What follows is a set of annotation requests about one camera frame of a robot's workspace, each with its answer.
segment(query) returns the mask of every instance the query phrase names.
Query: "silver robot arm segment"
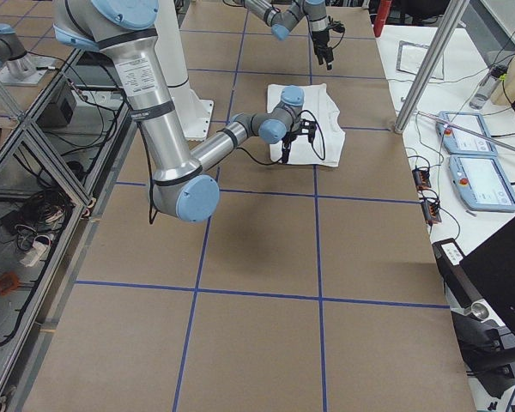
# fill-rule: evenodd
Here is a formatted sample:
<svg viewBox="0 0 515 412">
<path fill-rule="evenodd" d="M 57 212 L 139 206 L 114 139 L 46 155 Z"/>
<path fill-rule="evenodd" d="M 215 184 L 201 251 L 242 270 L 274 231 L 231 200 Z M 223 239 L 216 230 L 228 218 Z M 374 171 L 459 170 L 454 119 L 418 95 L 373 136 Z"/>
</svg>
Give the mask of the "silver robot arm segment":
<svg viewBox="0 0 515 412">
<path fill-rule="evenodd" d="M 114 62 L 156 165 L 154 206 L 184 221 L 204 221 L 220 191 L 203 171 L 250 136 L 281 140 L 299 123 L 303 91 L 288 87 L 272 113 L 239 115 L 191 152 L 155 54 L 157 12 L 158 0 L 55 0 L 54 28 L 60 42 L 102 52 Z"/>
<path fill-rule="evenodd" d="M 27 50 L 8 24 L 0 23 L 0 68 L 6 63 L 9 73 L 23 80 L 36 73 L 36 67 L 27 55 Z"/>
<path fill-rule="evenodd" d="M 268 3 L 266 0 L 233 0 L 238 5 L 246 7 L 267 26 L 279 40 L 286 39 L 298 23 L 306 17 L 309 23 L 309 32 L 313 43 L 313 50 L 318 63 L 326 62 L 326 69 L 332 69 L 334 61 L 333 48 L 330 42 L 330 30 L 344 33 L 345 27 L 339 21 L 334 21 L 326 12 L 324 0 L 299 0 L 293 1 L 286 11 Z"/>
</svg>

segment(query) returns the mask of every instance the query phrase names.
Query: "white cloth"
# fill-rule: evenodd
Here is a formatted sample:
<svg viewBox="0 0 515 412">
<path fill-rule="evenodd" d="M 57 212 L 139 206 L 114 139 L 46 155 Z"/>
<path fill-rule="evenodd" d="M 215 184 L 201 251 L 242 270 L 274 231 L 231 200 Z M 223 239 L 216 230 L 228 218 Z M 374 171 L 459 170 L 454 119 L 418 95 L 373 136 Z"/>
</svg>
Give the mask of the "white cloth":
<svg viewBox="0 0 515 412">
<path fill-rule="evenodd" d="M 281 99 L 281 92 L 286 86 L 270 84 L 267 88 L 267 112 L 272 112 Z M 334 100 L 326 93 L 326 85 L 301 87 L 305 94 L 303 109 L 313 113 L 317 118 L 320 128 L 324 133 L 324 143 L 326 147 L 326 158 L 320 160 L 313 153 L 311 144 L 306 136 L 299 136 L 292 143 L 292 150 L 288 164 L 290 165 L 324 165 L 337 167 L 340 155 L 342 154 L 343 142 L 345 142 L 345 132 L 337 123 L 337 116 L 340 114 Z M 302 118 L 312 120 L 309 113 L 304 113 Z M 324 157 L 322 153 L 322 138 L 317 130 L 315 134 L 314 148 L 317 153 Z M 282 155 L 282 142 L 270 145 L 270 156 L 272 161 L 277 161 Z"/>
</svg>

